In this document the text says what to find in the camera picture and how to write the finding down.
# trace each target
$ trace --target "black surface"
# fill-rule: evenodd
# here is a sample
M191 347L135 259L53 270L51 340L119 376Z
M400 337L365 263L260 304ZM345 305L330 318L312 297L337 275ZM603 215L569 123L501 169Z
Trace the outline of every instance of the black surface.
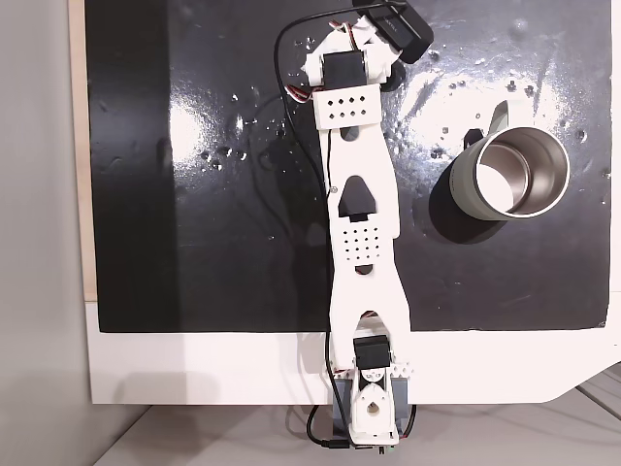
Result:
M317 184L282 128L271 55L289 21L348 5L86 1L102 331L325 329ZM382 94L412 330L603 325L610 2L421 0L416 10L436 41L414 65L396 64ZM287 83L302 82L307 48L329 30L318 21L285 40ZM544 216L481 222L454 205L445 171L466 132L485 131L512 96L530 99L537 125L566 145L571 184ZM318 153L311 104L295 118Z

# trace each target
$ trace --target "stainless steel cup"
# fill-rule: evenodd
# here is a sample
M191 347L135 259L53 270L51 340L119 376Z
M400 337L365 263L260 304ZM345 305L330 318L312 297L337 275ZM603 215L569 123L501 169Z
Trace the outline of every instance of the stainless steel cup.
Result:
M567 151L524 115L521 103L503 102L496 108L488 136L455 159L450 189L469 216L482 220L539 216L565 194L570 179Z

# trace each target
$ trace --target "wooden edge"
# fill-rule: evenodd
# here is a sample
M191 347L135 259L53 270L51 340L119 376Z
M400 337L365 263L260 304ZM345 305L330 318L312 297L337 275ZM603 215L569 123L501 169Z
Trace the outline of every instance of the wooden edge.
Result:
M97 301L95 271L95 236L90 181L90 131L88 125L88 90L86 76L86 29L84 0L68 0L69 47L71 53L71 91L73 95L76 176L82 252L84 301Z

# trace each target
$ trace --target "gray wall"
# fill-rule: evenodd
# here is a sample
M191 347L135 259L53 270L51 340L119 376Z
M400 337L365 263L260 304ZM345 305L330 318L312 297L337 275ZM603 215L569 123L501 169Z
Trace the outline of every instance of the gray wall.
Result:
M3 2L0 60L0 464L93 464L144 408L89 402L67 0Z

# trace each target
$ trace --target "cup rim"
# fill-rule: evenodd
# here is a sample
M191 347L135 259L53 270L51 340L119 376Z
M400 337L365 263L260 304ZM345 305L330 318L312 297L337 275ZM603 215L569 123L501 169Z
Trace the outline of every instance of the cup rim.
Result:
M550 204L548 204L546 207L544 207L543 209L540 209L540 210L538 210L536 212L532 212L531 214L513 214L513 213L510 213L510 212L502 212L502 211L499 211L498 209L492 207L490 205L490 203L487 202L487 199L485 199L485 197L483 197L483 194L481 193L481 191L480 191L480 189L478 187L478 179L476 178L476 167L478 167L480 165L481 158L483 157L483 154L485 153L487 148L499 136L507 133L508 131L513 131L513 130L516 130L516 129L534 129L534 130L538 131L539 133L542 133L545 136L551 138L556 143L556 145L561 149L561 152L563 154L563 157L565 158L565 163L566 163L566 166L567 166L567 171L566 171L566 174L565 174L565 181L563 182L563 188L561 189L561 192L559 192L559 194L556 196L556 198ZM567 188L568 188L568 186L570 184L570 175L572 174L572 170L571 170L571 165L570 165L570 157L567 154L567 150L565 149L565 146L561 143L561 141L559 141L559 139L556 136L554 136L549 131L537 128L535 126L511 126L509 128L505 128L505 129L503 129L501 131L498 131L496 133L490 134L485 139L486 139L486 141L483 144L483 147L480 149L480 151L478 152L478 155L476 156L476 162L473 164L473 182L474 182L474 190L476 191L476 195L478 196L480 201L483 204L485 204L485 206L488 209L490 209L491 211L495 212L496 214L499 214L501 216L506 216L508 218L531 218L533 216L540 216L541 214L545 214L547 211L552 209L554 206L556 206L561 201L561 199L565 195L565 192L567 191Z

